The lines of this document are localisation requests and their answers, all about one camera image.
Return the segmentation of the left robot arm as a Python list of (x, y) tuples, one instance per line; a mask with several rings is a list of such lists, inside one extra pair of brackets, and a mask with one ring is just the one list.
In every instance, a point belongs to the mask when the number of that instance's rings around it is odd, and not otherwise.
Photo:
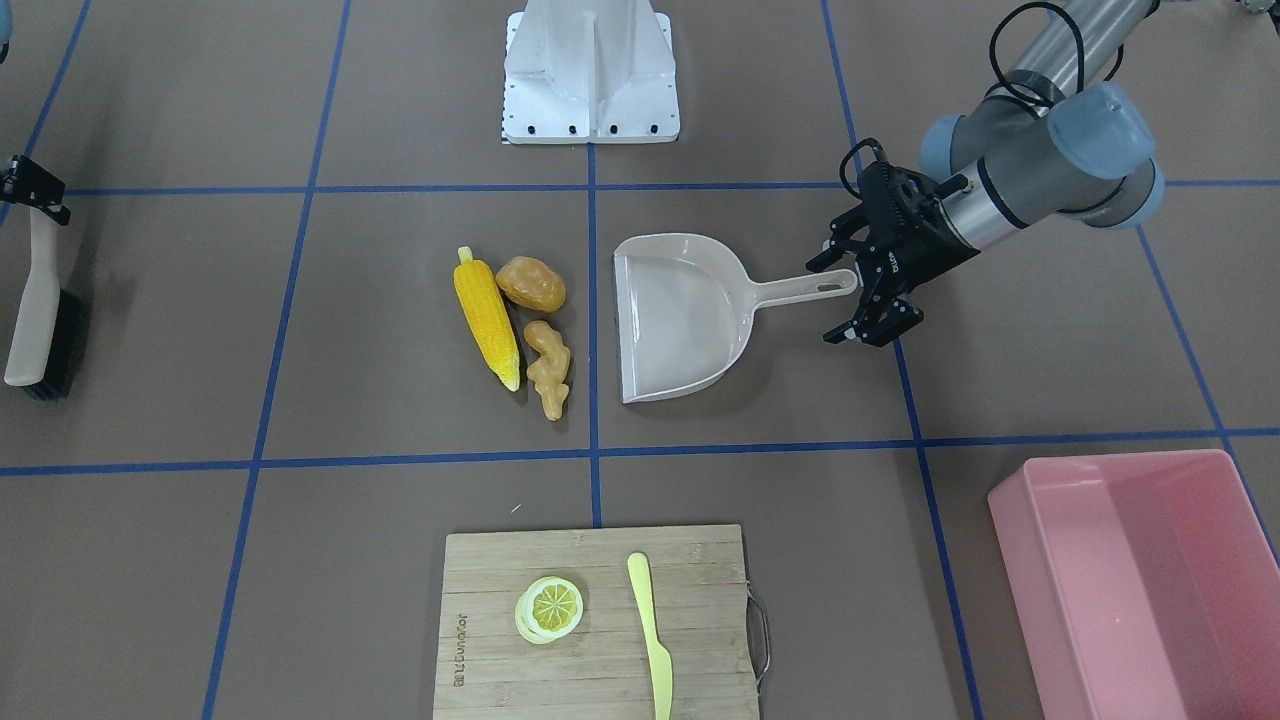
[(806, 263), (824, 272), (851, 258), (861, 296), (824, 341), (873, 347), (920, 324), (913, 292), (1047, 217), (1101, 229), (1142, 224), (1162, 202), (1155, 137), (1114, 79), (1124, 44), (1156, 1), (1029, 1), (1010, 13), (1047, 15), (1046, 27), (1009, 69), (998, 36), (988, 42), (995, 83), (966, 115), (940, 118), (925, 133), (918, 168), (895, 165), (876, 138), (856, 179), (841, 164), (855, 204), (829, 223)]

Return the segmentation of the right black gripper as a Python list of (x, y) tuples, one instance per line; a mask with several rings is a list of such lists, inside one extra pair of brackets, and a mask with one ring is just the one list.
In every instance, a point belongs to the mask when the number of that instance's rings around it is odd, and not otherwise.
[(56, 225), (70, 223), (67, 183), (26, 155), (13, 155), (1, 173), (1, 200), (41, 211)]

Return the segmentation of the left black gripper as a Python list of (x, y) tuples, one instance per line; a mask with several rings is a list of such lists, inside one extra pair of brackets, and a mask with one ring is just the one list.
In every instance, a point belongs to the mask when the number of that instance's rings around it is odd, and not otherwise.
[[(858, 200), (854, 211), (829, 223), (829, 237), (806, 261), (806, 270), (826, 272), (851, 254), (864, 299), (849, 322), (823, 334), (826, 343), (851, 340), (877, 348), (892, 343), (924, 320), (924, 313), (902, 295), (979, 255), (943, 217), (938, 187), (931, 196), (893, 192)], [(867, 237), (856, 240), (865, 229)]]

